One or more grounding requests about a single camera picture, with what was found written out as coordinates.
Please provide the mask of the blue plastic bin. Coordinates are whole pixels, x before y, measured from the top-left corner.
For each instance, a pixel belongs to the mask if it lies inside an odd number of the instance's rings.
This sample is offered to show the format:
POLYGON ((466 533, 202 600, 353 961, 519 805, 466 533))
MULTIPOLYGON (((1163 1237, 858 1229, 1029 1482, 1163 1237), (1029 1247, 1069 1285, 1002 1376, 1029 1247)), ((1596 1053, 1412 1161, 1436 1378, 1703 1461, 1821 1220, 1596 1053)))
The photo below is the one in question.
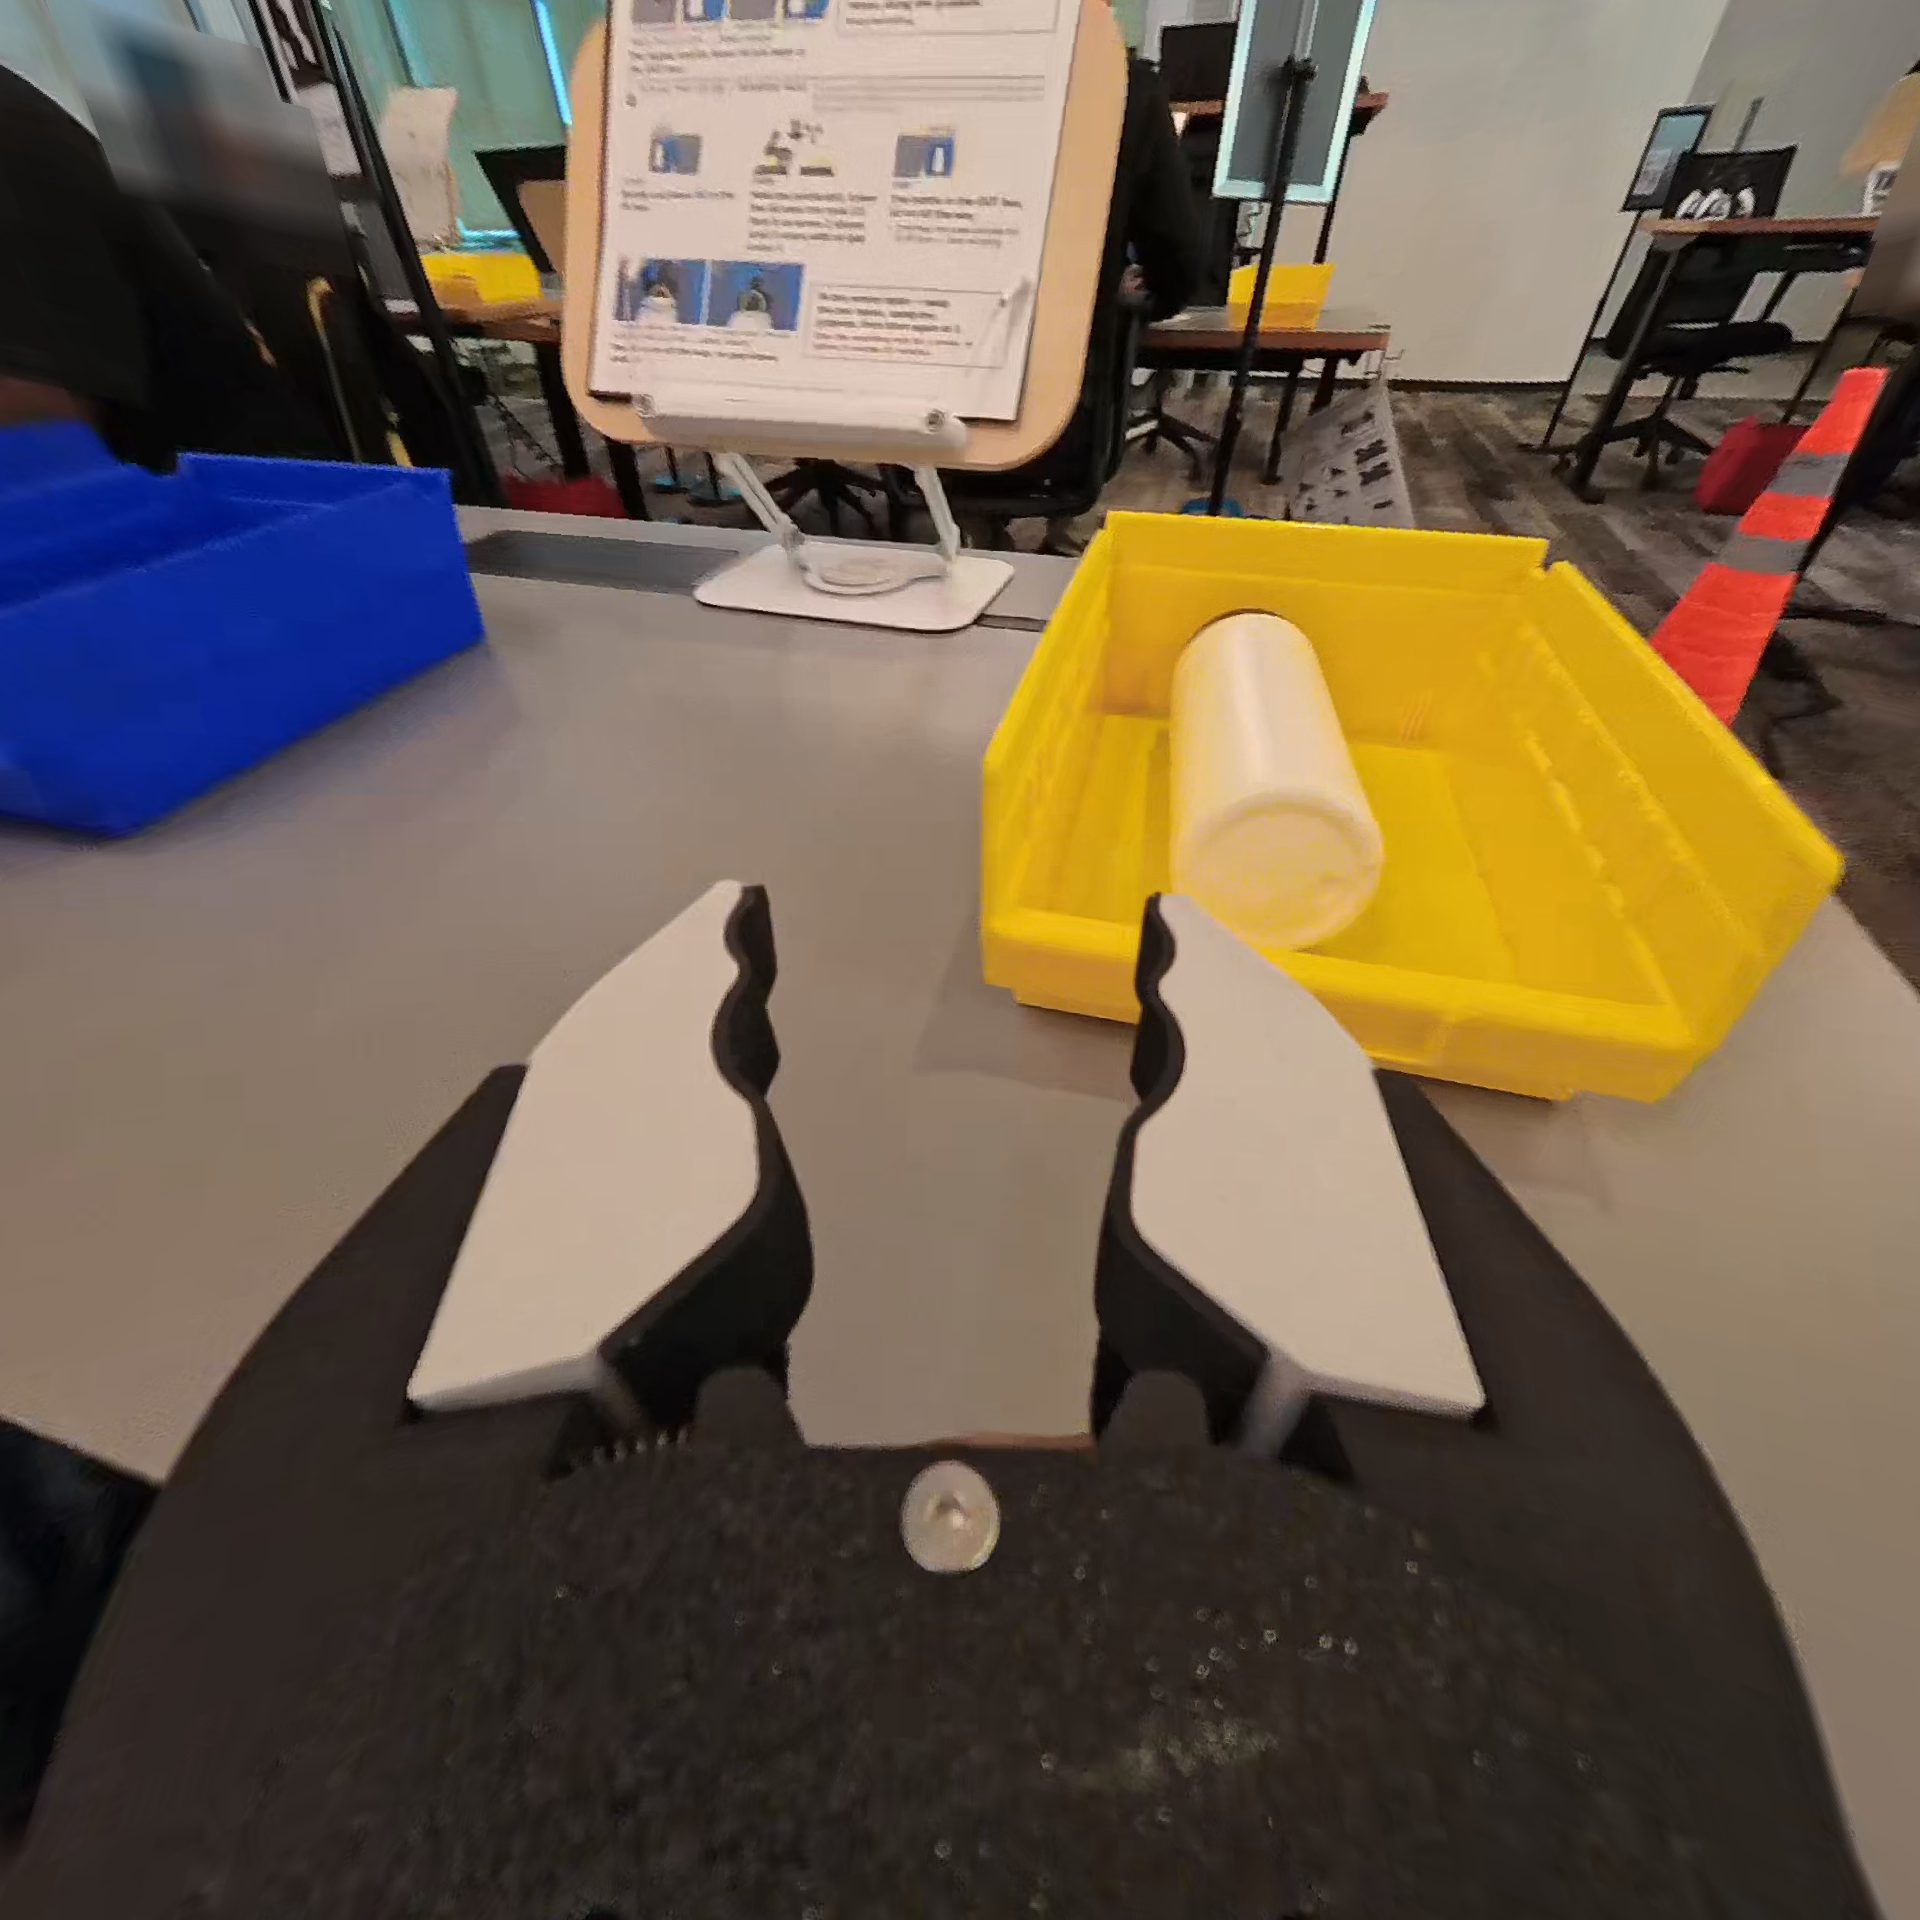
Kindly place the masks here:
POLYGON ((4 430, 4 824, 143 831, 483 637, 441 469, 4 430))

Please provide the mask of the printed instruction sheet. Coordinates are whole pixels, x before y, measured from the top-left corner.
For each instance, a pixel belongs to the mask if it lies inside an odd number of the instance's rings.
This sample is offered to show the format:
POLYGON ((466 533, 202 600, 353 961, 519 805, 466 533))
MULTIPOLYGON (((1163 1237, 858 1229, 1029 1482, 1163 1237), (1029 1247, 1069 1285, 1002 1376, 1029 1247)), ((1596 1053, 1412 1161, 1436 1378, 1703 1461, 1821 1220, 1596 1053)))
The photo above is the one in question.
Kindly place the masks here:
POLYGON ((1015 420, 1082 12, 610 5, 589 392, 1015 420))

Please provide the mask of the white plastic bottle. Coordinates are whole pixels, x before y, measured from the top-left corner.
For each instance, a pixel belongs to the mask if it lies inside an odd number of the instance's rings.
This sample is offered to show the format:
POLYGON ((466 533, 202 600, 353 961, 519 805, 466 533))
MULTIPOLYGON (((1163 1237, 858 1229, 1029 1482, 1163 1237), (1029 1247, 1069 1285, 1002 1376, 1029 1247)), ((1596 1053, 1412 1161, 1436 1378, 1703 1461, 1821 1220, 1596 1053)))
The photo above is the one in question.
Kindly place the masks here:
POLYGON ((1169 695, 1169 881, 1258 948, 1307 951, 1377 897, 1386 839, 1307 636, 1210 622, 1169 695))

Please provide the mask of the wooden instruction board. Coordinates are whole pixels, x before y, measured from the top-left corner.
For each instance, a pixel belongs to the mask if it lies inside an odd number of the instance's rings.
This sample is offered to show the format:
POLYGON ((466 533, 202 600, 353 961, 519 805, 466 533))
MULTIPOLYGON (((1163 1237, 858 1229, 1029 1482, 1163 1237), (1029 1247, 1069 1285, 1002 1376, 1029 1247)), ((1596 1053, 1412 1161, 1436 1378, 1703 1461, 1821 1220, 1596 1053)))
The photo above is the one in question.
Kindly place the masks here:
POLYGON ((1073 44, 1062 136, 1053 167, 1044 249, 1026 300, 1022 408, 1012 420, 962 420, 946 399, 909 406, 853 399, 729 402, 698 391, 645 413, 633 399, 589 392, 589 294, 604 237, 607 24, 582 36, 572 66, 566 217, 563 247, 559 367, 579 417, 615 447, 674 445, 742 457, 825 457, 851 463, 1007 471, 1041 457, 1067 426, 1087 360, 1100 261, 1119 151, 1126 49, 1109 5, 1083 6, 1073 44))

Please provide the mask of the hanging paper sign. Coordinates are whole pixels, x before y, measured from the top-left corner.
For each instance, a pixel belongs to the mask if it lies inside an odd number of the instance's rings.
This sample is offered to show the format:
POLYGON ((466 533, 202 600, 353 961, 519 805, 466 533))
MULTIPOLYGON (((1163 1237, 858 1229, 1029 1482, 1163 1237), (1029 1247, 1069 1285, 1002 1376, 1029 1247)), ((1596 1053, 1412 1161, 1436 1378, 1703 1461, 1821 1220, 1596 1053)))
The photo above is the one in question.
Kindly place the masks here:
POLYGON ((1293 424, 1275 486, 1286 521, 1418 527, 1388 380, 1377 376, 1293 424))

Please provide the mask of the person's dark clothing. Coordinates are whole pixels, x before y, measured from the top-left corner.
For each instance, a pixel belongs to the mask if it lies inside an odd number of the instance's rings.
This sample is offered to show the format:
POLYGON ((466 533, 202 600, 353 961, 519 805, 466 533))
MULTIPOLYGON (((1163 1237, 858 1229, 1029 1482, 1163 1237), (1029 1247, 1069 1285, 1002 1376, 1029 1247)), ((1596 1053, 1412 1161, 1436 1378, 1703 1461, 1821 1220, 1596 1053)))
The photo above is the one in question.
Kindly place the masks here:
POLYGON ((42 1788, 63 1703, 157 1482, 2 1422, 2 1834, 42 1788))

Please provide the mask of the orange traffic cone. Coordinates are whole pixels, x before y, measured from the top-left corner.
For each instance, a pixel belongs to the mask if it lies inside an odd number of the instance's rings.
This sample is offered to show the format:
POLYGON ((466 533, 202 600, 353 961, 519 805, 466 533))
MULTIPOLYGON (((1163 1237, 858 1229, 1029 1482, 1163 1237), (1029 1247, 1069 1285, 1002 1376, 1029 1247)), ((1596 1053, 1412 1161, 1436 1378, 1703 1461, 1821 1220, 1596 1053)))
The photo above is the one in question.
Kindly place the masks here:
POLYGON ((1839 375, 1773 481, 1734 519, 1719 556, 1699 570, 1650 637, 1658 657, 1724 724, 1738 720, 1885 383, 1885 367, 1849 367, 1839 375))

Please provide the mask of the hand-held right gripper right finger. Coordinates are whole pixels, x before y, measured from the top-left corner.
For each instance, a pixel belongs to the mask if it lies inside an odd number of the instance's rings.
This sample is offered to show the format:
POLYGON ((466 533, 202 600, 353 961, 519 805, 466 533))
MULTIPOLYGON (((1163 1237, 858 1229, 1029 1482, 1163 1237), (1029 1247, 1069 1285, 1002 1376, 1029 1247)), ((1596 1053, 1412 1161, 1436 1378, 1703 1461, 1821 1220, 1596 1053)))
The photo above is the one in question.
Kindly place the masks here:
POLYGON ((1365 1052, 1187 895, 1147 897, 1135 994, 1095 1440, 1302 1458, 1338 1413, 1470 1436, 1486 1388, 1365 1052))

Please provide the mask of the black office chair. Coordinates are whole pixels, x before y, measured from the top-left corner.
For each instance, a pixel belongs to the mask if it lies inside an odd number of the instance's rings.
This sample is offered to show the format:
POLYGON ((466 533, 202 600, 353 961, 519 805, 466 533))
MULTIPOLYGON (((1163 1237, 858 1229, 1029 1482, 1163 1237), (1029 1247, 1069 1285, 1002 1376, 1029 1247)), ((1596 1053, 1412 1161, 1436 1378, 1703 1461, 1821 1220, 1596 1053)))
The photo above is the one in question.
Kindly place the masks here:
POLYGON ((1769 240, 1749 231, 1694 234, 1650 250, 1622 314, 1599 342, 1615 365, 1613 380, 1596 420, 1558 460, 1575 495, 1599 498, 1594 473, 1612 445, 1630 445, 1644 462, 1644 489, 1682 457, 1711 455, 1711 444, 1684 426, 1674 408, 1691 399, 1705 376, 1793 348, 1787 324, 1740 317, 1754 278, 1764 272, 1769 240))

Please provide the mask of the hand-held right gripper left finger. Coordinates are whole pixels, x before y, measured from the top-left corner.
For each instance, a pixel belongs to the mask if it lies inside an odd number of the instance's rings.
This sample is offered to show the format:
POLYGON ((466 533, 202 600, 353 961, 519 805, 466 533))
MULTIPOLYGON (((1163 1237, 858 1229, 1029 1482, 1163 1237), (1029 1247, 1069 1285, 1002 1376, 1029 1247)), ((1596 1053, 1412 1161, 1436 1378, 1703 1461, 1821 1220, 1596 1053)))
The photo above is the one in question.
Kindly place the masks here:
POLYGON ((407 1400, 586 1398, 687 1428, 708 1380, 785 1390, 814 1250, 770 1090, 772 904, 719 879, 534 1046, 407 1400))

